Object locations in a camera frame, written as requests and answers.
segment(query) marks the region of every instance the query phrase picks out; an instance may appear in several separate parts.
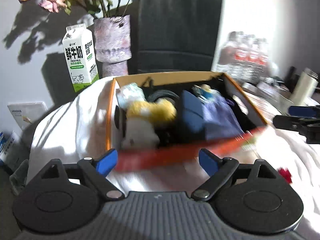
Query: plush toy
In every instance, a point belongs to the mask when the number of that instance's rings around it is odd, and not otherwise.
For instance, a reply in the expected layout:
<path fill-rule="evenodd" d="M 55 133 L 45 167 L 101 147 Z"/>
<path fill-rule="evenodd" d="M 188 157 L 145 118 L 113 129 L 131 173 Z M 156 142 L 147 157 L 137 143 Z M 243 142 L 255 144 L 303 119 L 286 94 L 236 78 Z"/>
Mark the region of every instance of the plush toy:
<path fill-rule="evenodd" d="M 176 117 L 176 109 L 166 99 L 156 103 L 135 101 L 127 110 L 125 138 L 123 149 L 156 148 L 159 137 L 154 128 L 165 127 Z"/>

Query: green label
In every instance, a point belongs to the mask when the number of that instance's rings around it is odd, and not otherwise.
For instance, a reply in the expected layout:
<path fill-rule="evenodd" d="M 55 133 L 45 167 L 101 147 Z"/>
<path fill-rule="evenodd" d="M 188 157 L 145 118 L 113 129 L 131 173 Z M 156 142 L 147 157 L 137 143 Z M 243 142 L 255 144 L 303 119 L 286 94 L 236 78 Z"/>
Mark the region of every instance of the green label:
<path fill-rule="evenodd" d="M 71 66 L 71 69 L 84 68 L 84 65 Z"/>
<path fill-rule="evenodd" d="M 91 83 L 72 84 L 72 85 L 73 85 L 73 89 L 75 90 L 75 92 L 78 92 L 79 90 L 90 86 L 91 84 L 93 84 L 93 83 L 96 82 L 97 80 L 99 80 L 99 75 L 98 75 L 98 74 L 94 77 L 94 79 L 92 80 Z"/>

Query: orange box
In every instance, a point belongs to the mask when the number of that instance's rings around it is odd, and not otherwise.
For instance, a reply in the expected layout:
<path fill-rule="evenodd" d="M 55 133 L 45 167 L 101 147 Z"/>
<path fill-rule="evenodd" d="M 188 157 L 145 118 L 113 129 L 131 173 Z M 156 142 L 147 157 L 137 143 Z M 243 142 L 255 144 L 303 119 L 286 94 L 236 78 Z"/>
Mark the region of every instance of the orange box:
<path fill-rule="evenodd" d="M 123 139 L 122 111 L 119 111 L 116 91 L 124 85 L 137 83 L 138 86 L 148 79 L 153 79 L 153 85 L 166 85 L 175 83 L 187 83 L 208 81 L 213 77 L 218 77 L 225 83 L 225 87 L 229 95 L 238 97 L 248 110 L 248 118 L 253 122 L 257 129 L 249 131 L 241 138 L 223 139 L 214 141 L 203 141 L 191 144 L 177 144 L 170 147 L 162 147 L 159 149 L 148 149 L 140 151 L 122 151 L 121 141 Z M 229 150 L 236 149 L 242 142 L 247 140 L 256 131 L 261 131 L 267 121 L 263 118 L 258 109 L 251 103 L 247 96 L 243 93 L 240 86 L 232 80 L 228 75 L 210 71 L 183 71 L 183 72 L 162 72 L 162 73 L 145 73 L 129 76 L 121 76 L 113 79 L 109 94 L 109 104 L 107 108 L 107 131 L 106 131 L 106 150 L 114 148 L 118 151 L 118 164 L 116 171 L 135 171 L 140 169 L 148 169 L 159 165 L 169 165 L 193 159 L 198 156 L 199 149 L 207 148 L 212 150 L 217 148 L 225 148 Z"/>

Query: black circular disc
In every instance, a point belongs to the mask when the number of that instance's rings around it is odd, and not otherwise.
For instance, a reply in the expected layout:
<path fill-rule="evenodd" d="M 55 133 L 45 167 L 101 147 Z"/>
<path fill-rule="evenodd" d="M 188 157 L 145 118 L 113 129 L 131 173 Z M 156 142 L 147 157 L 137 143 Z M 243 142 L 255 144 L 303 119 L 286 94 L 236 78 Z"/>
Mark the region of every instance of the black circular disc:
<path fill-rule="evenodd" d="M 89 188 L 44 180 L 26 187 L 13 203 L 16 219 L 40 233 L 62 233 L 88 223 L 99 208 L 98 196 Z"/>
<path fill-rule="evenodd" d="M 241 231 L 269 235 L 293 229 L 303 203 L 289 184 L 260 178 L 222 190 L 214 199 L 220 217 Z"/>

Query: milk carton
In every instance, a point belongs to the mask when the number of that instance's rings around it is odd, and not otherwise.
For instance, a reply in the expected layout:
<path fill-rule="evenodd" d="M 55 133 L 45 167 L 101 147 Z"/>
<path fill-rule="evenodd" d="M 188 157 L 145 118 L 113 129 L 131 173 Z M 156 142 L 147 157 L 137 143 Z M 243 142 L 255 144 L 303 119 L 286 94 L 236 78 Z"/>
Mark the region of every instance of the milk carton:
<path fill-rule="evenodd" d="M 64 54 L 75 92 L 99 79 L 92 32 L 85 24 L 68 26 L 62 40 Z"/>

